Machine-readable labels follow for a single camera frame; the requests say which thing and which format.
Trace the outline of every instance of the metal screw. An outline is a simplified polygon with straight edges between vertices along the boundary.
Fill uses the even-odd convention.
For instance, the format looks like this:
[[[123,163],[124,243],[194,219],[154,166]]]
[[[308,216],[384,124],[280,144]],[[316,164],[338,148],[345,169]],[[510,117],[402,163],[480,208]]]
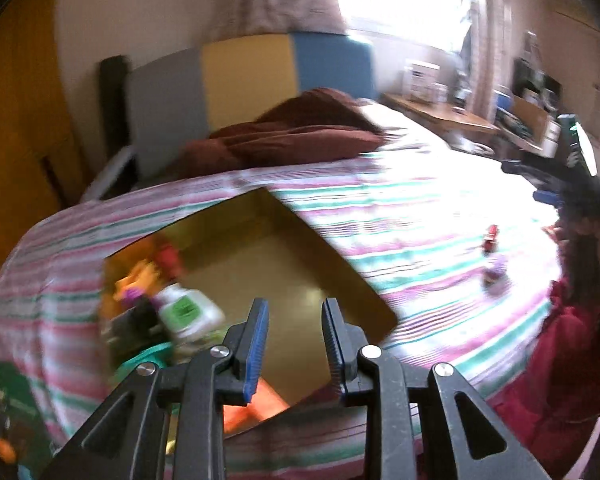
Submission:
[[[449,363],[438,363],[433,367],[433,371],[440,377],[449,377],[449,375],[453,375],[454,368]]]
[[[140,363],[136,367],[136,372],[138,373],[138,375],[142,375],[143,377],[153,375],[155,373],[155,370],[156,370],[155,363],[152,363],[151,361],[147,361],[145,363]]]
[[[361,352],[367,359],[378,359],[382,355],[382,350],[376,345],[363,346]]]
[[[227,357],[229,355],[229,349],[226,346],[217,345],[211,349],[211,355],[217,358]]]

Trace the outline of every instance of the orange toy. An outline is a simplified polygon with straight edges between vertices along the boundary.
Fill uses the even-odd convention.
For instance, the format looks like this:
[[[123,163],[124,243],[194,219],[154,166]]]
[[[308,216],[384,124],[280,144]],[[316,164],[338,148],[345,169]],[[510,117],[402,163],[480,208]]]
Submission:
[[[159,283],[158,269],[152,262],[140,260],[134,265],[128,276],[116,281],[116,293],[113,295],[113,299],[122,301],[128,288],[137,288],[149,296],[154,296],[162,289]]]
[[[16,451],[13,449],[13,446],[10,442],[4,438],[0,437],[0,460],[2,460],[5,464],[15,464],[16,463]]]
[[[258,379],[258,387],[247,406],[224,407],[224,432],[233,433],[250,417],[261,422],[284,412],[289,405],[263,379]]]

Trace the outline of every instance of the headboard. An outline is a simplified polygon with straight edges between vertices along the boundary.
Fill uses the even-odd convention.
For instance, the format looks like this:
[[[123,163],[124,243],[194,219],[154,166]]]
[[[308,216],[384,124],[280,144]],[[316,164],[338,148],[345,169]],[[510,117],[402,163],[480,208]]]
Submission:
[[[162,57],[126,80],[126,109],[141,178],[172,162],[191,139],[252,121],[316,87],[375,99],[370,43],[294,32],[219,41]]]

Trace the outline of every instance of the striped bedsheet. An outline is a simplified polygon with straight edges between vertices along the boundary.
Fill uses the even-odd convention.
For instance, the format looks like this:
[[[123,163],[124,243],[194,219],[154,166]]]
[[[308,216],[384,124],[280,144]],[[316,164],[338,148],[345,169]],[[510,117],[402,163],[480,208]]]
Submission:
[[[234,171],[84,203],[32,228],[0,273],[0,360],[29,378],[63,443],[107,394],[96,313],[102,260],[145,234],[266,186],[352,263],[398,315],[384,347],[422,366],[453,363],[484,396],[523,367],[558,275],[541,226],[555,217],[521,177],[452,152],[424,128],[382,152],[328,164]],[[500,227],[507,277],[485,288],[480,246]],[[414,413],[418,429],[418,419]],[[227,442],[235,476],[350,478],[365,413],[296,406]]]

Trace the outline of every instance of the blue gripper pad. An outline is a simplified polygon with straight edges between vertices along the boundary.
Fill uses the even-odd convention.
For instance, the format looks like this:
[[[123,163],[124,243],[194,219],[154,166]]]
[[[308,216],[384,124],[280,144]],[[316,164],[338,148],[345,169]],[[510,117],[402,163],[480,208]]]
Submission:
[[[346,384],[358,374],[356,352],[349,338],[340,306],[335,298],[322,304],[322,337],[331,371],[331,381],[337,393],[345,393]]]
[[[533,193],[534,200],[542,204],[552,205],[554,207],[560,207],[562,200],[557,193],[551,191],[540,191],[536,190]]]
[[[269,303],[262,298],[256,298],[244,324],[234,359],[234,373],[244,381],[242,396],[246,403],[251,402],[258,386],[268,329]]]

